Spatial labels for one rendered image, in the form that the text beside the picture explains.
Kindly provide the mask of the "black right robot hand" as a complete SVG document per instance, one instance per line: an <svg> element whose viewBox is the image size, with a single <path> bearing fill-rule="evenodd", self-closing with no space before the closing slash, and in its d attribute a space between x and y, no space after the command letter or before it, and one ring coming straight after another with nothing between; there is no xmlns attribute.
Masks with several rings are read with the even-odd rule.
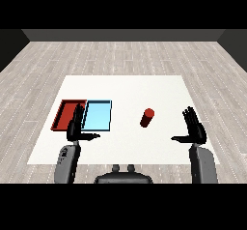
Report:
<svg viewBox="0 0 247 230"><path fill-rule="evenodd" d="M185 136L173 136L172 140L179 143L206 144L206 129L203 124L199 122L194 108L188 106L182 112L182 115L187 125L188 134Z"/></svg>

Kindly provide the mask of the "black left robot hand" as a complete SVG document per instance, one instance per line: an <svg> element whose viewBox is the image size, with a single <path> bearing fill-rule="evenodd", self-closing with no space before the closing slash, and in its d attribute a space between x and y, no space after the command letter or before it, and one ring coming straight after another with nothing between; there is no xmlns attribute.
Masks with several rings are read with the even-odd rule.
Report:
<svg viewBox="0 0 247 230"><path fill-rule="evenodd" d="M68 141L79 141L79 140L87 140L91 141L95 138L99 137L97 133L82 133L81 132L81 122L83 119L84 108L77 104L73 111L73 117L69 121L68 129L67 129L67 140Z"/></svg>

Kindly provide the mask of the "shallow red open box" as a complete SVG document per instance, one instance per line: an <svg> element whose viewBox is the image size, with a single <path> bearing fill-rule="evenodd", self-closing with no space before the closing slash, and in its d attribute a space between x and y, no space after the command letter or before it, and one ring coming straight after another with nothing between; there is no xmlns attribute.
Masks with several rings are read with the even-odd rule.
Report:
<svg viewBox="0 0 247 230"><path fill-rule="evenodd" d="M80 104L82 107L85 107L86 102L86 100L62 100L51 126L51 130L66 131L68 129L69 121L73 117L75 106Z"/></svg>

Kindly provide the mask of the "shallow light blue open box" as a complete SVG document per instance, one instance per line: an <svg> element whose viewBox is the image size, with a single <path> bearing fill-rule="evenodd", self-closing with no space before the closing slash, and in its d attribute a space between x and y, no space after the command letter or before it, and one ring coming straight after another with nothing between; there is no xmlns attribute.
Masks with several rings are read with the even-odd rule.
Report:
<svg viewBox="0 0 247 230"><path fill-rule="evenodd" d="M81 129L84 131L109 131L112 102L110 100L89 100L83 114Z"/></svg>

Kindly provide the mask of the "small red can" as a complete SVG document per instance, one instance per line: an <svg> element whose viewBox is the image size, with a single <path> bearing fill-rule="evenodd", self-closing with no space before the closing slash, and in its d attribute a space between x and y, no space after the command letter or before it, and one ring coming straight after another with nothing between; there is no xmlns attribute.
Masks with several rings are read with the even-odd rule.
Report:
<svg viewBox="0 0 247 230"><path fill-rule="evenodd" d="M151 108L147 108L142 116L140 126L146 128L151 122L153 116L154 116L154 111Z"/></svg>

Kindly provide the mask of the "dark grey robot body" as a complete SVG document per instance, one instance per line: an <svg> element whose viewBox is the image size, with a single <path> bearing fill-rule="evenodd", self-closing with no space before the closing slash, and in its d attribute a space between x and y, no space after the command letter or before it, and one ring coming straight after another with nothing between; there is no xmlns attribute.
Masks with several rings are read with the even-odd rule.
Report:
<svg viewBox="0 0 247 230"><path fill-rule="evenodd" d="M126 172L121 172L120 166L114 164L110 173L96 177L95 184L152 184L152 178L137 173L133 164L127 166Z"/></svg>

